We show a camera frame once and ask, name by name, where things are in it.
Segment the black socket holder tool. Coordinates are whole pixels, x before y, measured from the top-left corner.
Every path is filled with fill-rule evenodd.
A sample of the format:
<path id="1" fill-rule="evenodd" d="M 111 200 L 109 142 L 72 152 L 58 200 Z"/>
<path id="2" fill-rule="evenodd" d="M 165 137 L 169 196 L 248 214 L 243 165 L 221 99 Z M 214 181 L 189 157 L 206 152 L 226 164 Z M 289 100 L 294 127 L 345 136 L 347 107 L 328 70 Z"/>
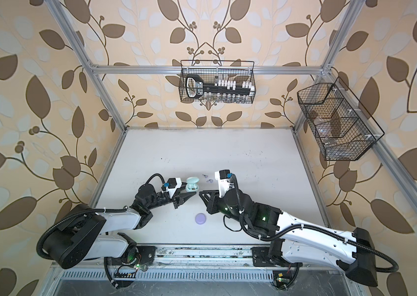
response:
<path id="1" fill-rule="evenodd" d="M 187 97 L 200 99 L 209 98 L 215 95 L 216 98 L 247 98 L 256 94 L 255 85 L 251 81 L 228 80 L 215 76 L 210 82 L 208 78 L 203 79 L 200 75 L 189 74 L 182 82 L 182 88 L 186 91 Z"/>

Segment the mint green charging case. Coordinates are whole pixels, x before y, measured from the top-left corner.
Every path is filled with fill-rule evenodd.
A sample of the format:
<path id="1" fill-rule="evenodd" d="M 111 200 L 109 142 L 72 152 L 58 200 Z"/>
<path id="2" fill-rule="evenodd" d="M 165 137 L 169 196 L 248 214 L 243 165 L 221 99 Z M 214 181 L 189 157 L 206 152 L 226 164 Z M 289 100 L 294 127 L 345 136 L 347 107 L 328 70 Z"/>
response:
<path id="1" fill-rule="evenodd" d="M 198 182 L 199 182 L 199 178 L 196 176 L 187 178 L 185 190 L 187 192 L 197 192 L 199 190 Z"/>

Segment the purple round earbud case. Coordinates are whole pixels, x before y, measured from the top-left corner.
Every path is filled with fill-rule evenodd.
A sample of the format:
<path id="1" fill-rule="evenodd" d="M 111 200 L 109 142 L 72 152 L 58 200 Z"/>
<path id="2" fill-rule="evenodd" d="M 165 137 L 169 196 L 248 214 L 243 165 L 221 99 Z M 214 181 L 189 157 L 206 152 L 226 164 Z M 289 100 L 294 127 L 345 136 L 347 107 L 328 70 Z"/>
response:
<path id="1" fill-rule="evenodd" d="M 202 225 L 202 224 L 206 223 L 206 221 L 207 221 L 207 217 L 204 213 L 198 213 L 195 216 L 195 222 L 198 225 Z"/>

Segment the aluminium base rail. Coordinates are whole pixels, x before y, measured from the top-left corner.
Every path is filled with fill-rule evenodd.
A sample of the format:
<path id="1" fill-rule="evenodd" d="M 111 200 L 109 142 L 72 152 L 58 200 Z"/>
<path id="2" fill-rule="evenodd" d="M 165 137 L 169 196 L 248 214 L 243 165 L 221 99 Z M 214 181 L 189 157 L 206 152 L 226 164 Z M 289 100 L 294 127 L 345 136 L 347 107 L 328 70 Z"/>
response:
<path id="1" fill-rule="evenodd" d="M 300 265 L 282 263 L 275 265 L 269 259 L 269 245 L 210 245 L 210 244 L 143 244 L 138 247 L 140 256 L 134 266 L 124 266 L 112 259 L 109 272 L 102 260 L 86 261 L 69 270 L 52 266 L 49 281 L 60 280 L 107 281 L 112 277 L 125 284 L 134 281 L 183 282 L 281 282 L 303 271 L 317 275 L 340 275 L 340 271 L 322 262 L 305 261 Z"/>

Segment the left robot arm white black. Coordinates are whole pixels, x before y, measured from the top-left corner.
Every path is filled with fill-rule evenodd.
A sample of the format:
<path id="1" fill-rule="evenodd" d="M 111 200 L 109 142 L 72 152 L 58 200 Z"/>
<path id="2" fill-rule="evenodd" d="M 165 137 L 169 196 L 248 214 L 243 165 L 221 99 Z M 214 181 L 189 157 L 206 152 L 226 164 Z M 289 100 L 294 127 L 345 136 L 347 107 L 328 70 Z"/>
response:
<path id="1" fill-rule="evenodd" d="M 43 233 L 37 242 L 37 254 L 42 259 L 54 260 L 64 270 L 81 261 L 99 258 L 118 259 L 130 266 L 140 264 L 143 256 L 125 230 L 145 227 L 153 218 L 153 209 L 169 204 L 178 208 L 199 188 L 197 177 L 182 181 L 181 178 L 165 180 L 159 173 L 153 176 L 162 182 L 160 192 L 146 181 L 139 187 L 131 206 L 117 209 L 76 206 Z"/>

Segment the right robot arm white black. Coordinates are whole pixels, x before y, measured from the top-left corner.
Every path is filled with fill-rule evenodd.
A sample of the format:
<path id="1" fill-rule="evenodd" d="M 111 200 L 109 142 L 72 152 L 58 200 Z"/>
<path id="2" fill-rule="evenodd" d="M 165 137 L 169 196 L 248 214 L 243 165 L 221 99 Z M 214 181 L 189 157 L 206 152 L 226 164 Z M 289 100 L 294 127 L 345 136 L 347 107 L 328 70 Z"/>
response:
<path id="1" fill-rule="evenodd" d="M 340 231 L 303 221 L 291 214 L 231 189 L 224 196 L 216 190 L 199 194 L 211 215 L 221 213 L 239 223 L 241 232 L 270 244 L 274 265 L 314 264 L 343 272 L 348 279 L 378 286 L 378 273 L 395 273 L 398 263 L 375 249 L 370 233 L 362 228 Z"/>

